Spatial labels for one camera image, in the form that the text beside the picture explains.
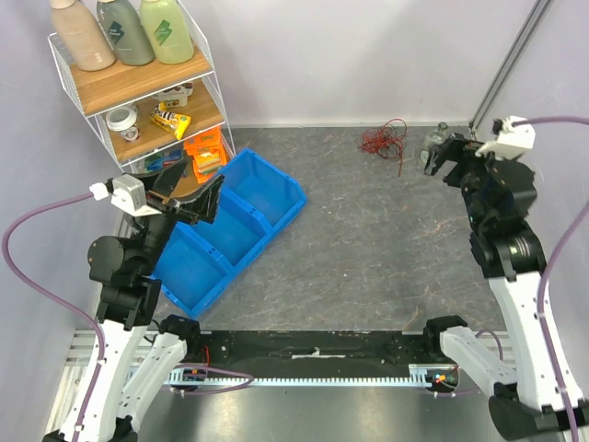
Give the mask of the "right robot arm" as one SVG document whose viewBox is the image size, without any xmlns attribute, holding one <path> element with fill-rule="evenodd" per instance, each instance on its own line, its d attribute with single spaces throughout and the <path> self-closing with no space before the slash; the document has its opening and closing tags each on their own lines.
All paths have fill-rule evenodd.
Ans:
<svg viewBox="0 0 589 442">
<path fill-rule="evenodd" d="M 460 318 L 429 320 L 423 355 L 452 359 L 487 397 L 491 419 L 514 441 L 568 433 L 578 440 L 588 425 L 588 398 L 568 366 L 552 317 L 547 260 L 526 221 L 537 198 L 534 172 L 517 159 L 477 156 L 480 142 L 450 134 L 430 149 L 425 174 L 447 161 L 444 182 L 458 188 L 471 228 L 470 249 L 496 298 L 510 338 L 514 366 L 482 345 Z"/>
</svg>

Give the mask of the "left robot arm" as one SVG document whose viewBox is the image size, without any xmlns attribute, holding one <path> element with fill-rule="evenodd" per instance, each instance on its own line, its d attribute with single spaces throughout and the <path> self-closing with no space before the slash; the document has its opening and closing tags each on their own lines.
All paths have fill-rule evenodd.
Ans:
<svg viewBox="0 0 589 442">
<path fill-rule="evenodd" d="M 72 410 L 46 441 L 135 441 L 151 402 L 180 362 L 202 351 L 197 321 L 163 320 L 146 359 L 129 373 L 136 349 L 152 322 L 162 283 L 153 273 L 177 223 L 211 224 L 224 175 L 192 194 L 173 192 L 187 167 L 177 161 L 159 171 L 122 174 L 91 186 L 93 196 L 129 216 L 128 238 L 102 236 L 89 246 L 89 278 L 101 285 L 94 348 Z"/>
</svg>

